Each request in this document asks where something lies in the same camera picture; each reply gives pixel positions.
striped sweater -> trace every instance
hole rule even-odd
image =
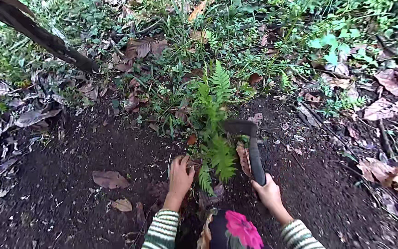
[[[160,210],[145,235],[143,249],[173,249],[179,214],[174,211]],[[311,231],[301,220],[294,220],[284,226],[280,237],[290,249],[324,249]]]

dirt ground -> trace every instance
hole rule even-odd
[[[305,127],[288,104],[274,97],[255,99],[238,110],[243,119],[258,112],[263,113],[262,163],[275,176],[293,217],[327,248],[398,248],[398,224],[343,165],[345,157],[336,153],[329,134]],[[158,137],[145,122],[142,128],[124,129],[106,103],[66,120],[64,138],[45,148],[36,145],[18,164],[18,184],[3,198],[0,248],[140,248],[139,231],[161,205],[154,195],[161,187],[157,184],[167,181],[169,162],[186,152],[185,141]],[[94,170],[119,171],[131,184],[100,188],[92,180]],[[133,211],[111,208],[109,200],[123,198],[132,202]],[[196,248],[202,229],[198,198],[192,194],[182,214],[177,248]],[[147,216],[143,226],[137,224],[137,202]],[[225,184],[217,207],[245,214],[266,246],[285,248],[279,224],[259,214],[242,171]]]

small fern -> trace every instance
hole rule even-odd
[[[225,112],[220,110],[228,101],[233,90],[229,82],[229,74],[222,68],[219,61],[212,77],[207,77],[204,70],[203,80],[193,82],[190,89],[195,92],[191,105],[190,121],[199,133],[203,143],[200,146],[202,168],[199,172],[199,184],[209,195],[213,195],[210,172],[214,170],[219,180],[225,182],[234,175],[234,151],[223,137],[224,131],[220,122],[226,119]]]

tool handle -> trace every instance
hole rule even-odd
[[[251,172],[254,180],[261,186],[266,184],[265,170],[263,170],[262,162],[260,161],[259,148],[257,148],[256,136],[250,138],[249,157],[251,164]]]

vegetation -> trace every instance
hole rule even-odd
[[[137,80],[138,98],[141,103],[148,100],[140,107],[138,124],[155,114],[156,132],[161,136],[174,138],[179,131],[185,137],[198,135],[200,146],[191,148],[191,153],[202,158],[199,183],[208,193],[213,192],[212,175],[226,181],[234,173],[233,144],[219,126],[228,115],[227,105],[268,94],[273,88],[308,101],[297,95],[302,82],[309,82],[322,98],[318,111],[326,117],[339,116],[364,106],[368,99],[351,98],[348,89],[324,82],[317,77],[317,65],[348,64],[352,68],[348,75],[356,74],[353,81],[359,86],[378,68],[398,63],[398,0],[224,0],[191,18],[192,6],[198,4],[32,0],[28,6],[43,27],[96,60],[101,74],[94,82],[103,88],[112,83],[120,91],[112,100],[113,108],[129,104],[134,93],[127,93],[128,84]],[[146,36],[167,39],[169,49],[136,58],[130,71],[115,69],[114,54],[124,52],[131,40]],[[382,44],[395,55],[379,59]],[[38,69],[73,77],[81,84],[74,68],[0,23],[0,81],[14,89],[26,88]],[[263,80],[253,84],[253,74]],[[93,105],[76,89],[65,86],[58,91],[72,105]],[[0,114],[8,108],[1,103]]]

